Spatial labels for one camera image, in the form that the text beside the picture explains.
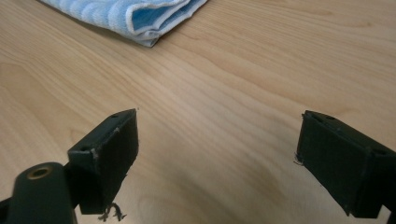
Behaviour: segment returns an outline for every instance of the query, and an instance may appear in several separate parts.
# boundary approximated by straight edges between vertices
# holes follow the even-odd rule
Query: wooden table
[[[67,163],[99,122],[138,108],[121,223],[386,223],[385,208],[347,217],[293,161],[306,109],[396,149],[395,96],[393,0],[210,0],[152,49],[3,0],[0,198],[23,170]]]

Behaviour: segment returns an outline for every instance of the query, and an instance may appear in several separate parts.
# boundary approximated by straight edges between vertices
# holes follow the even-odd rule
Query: folded towel
[[[206,0],[41,0],[89,24],[152,47]]]

